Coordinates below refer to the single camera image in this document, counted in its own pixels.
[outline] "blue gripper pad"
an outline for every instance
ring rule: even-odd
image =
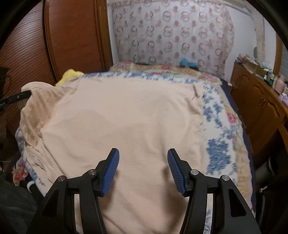
[[[168,160],[168,164],[169,164],[174,182],[176,184],[177,191],[181,193],[182,196],[184,196],[184,193],[186,192],[184,176],[181,173],[179,165],[177,164],[171,150],[168,150],[167,160]]]
[[[118,163],[119,163],[119,150],[115,150],[112,159],[109,163],[109,166],[106,169],[106,172],[104,174],[103,177],[103,186],[101,189],[101,194],[102,196],[105,196],[106,193],[108,193],[110,191],[115,173],[116,173],[116,169],[118,167]]]

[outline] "silver screw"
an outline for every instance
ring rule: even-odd
[[[65,176],[64,175],[59,176],[57,180],[61,182],[61,181],[65,180]]]
[[[95,175],[96,173],[97,173],[97,171],[95,169],[91,169],[91,170],[88,171],[88,174],[91,175],[91,176]]]
[[[223,175],[223,176],[222,176],[222,179],[225,180],[225,181],[228,181],[228,180],[230,180],[230,177],[227,176],[227,175]]]
[[[190,171],[190,173],[191,173],[192,175],[198,175],[198,174],[199,174],[199,172],[198,172],[196,169],[192,169],[192,170]]]

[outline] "pink bottle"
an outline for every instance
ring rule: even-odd
[[[275,85],[275,91],[277,93],[281,94],[283,92],[284,87],[285,87],[284,76],[281,75],[280,78],[277,80],[277,83]]]

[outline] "yellow object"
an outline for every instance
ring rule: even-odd
[[[67,81],[69,78],[74,77],[74,76],[81,76],[84,75],[83,72],[81,71],[74,71],[73,69],[69,69],[66,72],[64,72],[61,80],[59,80],[55,86],[58,86],[60,84],[63,84],[65,81]]]

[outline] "floral bedspread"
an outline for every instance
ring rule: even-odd
[[[203,85],[205,93],[202,96],[204,107],[203,115],[205,116],[203,123],[203,130],[207,140],[207,155],[209,156],[209,164],[207,166],[206,175],[213,177],[220,177],[223,174],[229,175],[230,178],[237,185],[248,205],[252,208],[251,195],[251,172],[249,166],[249,159],[246,147],[242,138],[242,127],[238,116],[231,108],[224,92],[220,85],[221,80],[217,77],[201,74],[199,72],[184,73],[181,68],[165,67],[165,71],[157,71],[152,73],[136,72],[133,66],[133,72],[127,71],[126,66],[123,66],[116,71],[116,67],[112,67],[113,72],[106,73],[91,73],[81,76],[81,78],[89,79],[91,77],[117,77],[123,76],[124,78],[140,78],[146,80],[165,80],[173,83],[193,84],[199,83]],[[21,129],[16,132],[16,139],[21,152],[21,159],[25,163],[32,179],[35,181],[39,190],[43,193],[44,184],[41,178],[38,178],[32,166],[27,161],[24,152],[25,140]],[[207,214],[205,232],[210,233],[212,222],[212,206],[213,198],[208,197]]]

